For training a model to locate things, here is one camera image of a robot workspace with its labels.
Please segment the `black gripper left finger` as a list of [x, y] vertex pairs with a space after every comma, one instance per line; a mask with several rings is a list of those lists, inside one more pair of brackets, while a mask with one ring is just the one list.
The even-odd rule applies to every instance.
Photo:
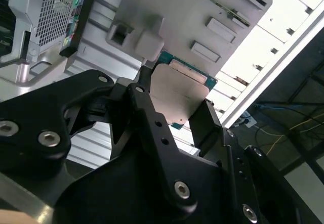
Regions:
[[176, 211], [193, 211], [196, 200], [181, 197], [172, 168], [180, 152], [149, 95], [151, 72], [140, 69], [137, 83], [115, 84], [104, 73], [88, 70], [1, 103], [1, 172], [48, 177], [63, 166], [71, 138], [95, 122], [112, 126], [122, 150], [138, 140], [158, 175], [159, 190]]

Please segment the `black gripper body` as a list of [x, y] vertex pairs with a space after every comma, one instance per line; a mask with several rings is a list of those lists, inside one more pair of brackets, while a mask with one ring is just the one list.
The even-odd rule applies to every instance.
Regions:
[[197, 200], [191, 214], [168, 203], [149, 156], [133, 149], [71, 184], [56, 204], [55, 223], [238, 223], [216, 164], [181, 152], [177, 167]]

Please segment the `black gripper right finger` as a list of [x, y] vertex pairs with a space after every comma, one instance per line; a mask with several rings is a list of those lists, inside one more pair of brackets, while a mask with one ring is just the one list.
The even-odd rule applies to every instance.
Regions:
[[220, 171], [222, 223], [304, 223], [302, 207], [284, 177], [261, 149], [239, 145], [237, 136], [221, 126], [210, 101], [200, 104], [189, 125], [199, 155]]

